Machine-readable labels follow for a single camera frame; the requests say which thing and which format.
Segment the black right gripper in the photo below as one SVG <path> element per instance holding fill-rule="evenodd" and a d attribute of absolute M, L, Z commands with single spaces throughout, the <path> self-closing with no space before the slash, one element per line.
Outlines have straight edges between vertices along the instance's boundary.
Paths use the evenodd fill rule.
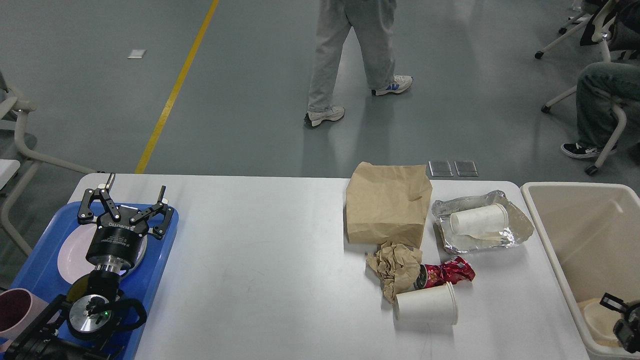
<path fill-rule="evenodd" d="M 640 303 L 635 301 L 628 304 L 621 298 L 606 292 L 601 297 L 599 305 L 621 313 L 622 317 L 613 327 L 615 337 L 628 353 L 638 353 L 640 350 Z"/>

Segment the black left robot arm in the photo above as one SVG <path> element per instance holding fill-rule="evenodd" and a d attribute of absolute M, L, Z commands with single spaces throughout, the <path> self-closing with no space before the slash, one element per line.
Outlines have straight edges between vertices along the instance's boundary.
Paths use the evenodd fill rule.
<path fill-rule="evenodd" d="M 115 174 L 54 215 L 1 294 L 3 360 L 132 360 L 178 230 L 154 203 L 117 203 Z"/>

